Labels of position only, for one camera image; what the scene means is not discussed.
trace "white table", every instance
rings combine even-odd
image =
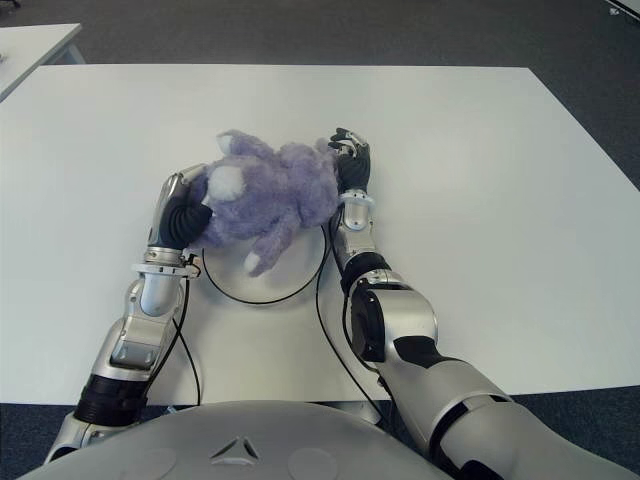
[[[73,44],[79,23],[0,28],[0,102],[40,65],[85,63]]]
[[[75,404],[162,181],[219,158],[232,127],[272,145],[336,126],[369,139],[375,237],[433,303],[442,352],[514,394],[640,383],[640,194],[527,69],[53,66],[0,121],[1,401]],[[327,280],[346,352],[333,267]],[[203,278],[186,336],[205,401],[361,399],[312,290],[250,308]],[[152,402],[193,401],[177,352]]]

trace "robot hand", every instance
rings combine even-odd
[[[371,160],[369,144],[361,136],[344,128],[337,128],[329,146],[338,150],[338,191],[367,192]]]

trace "gray carpet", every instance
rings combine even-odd
[[[640,26],[601,0],[23,0],[0,26],[80,22],[89,63],[525,66],[640,187]],[[640,473],[640,388],[518,401]],[[69,407],[1,405],[0,478],[37,466]],[[157,415],[159,410],[150,410]]]

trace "table surface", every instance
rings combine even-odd
[[[79,23],[0,28],[0,101],[81,28]]]
[[[443,353],[512,394],[640,383],[640,194],[528,69],[41,67],[0,121],[4,402],[76,402],[163,180],[220,158],[229,128],[272,145],[336,126],[368,138],[375,238],[434,305]],[[326,280],[321,309],[346,355],[333,266]],[[261,308],[206,278],[192,292],[205,401],[361,399],[312,289]],[[151,401],[190,403],[193,387],[178,348]]]

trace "lavender stuffed toy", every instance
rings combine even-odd
[[[335,152],[322,140],[315,149],[289,143],[274,152],[237,130],[217,139],[225,157],[209,165],[192,189],[213,211],[194,243],[223,247],[257,237],[244,262],[257,276],[275,265],[300,228],[321,225],[335,212]]]

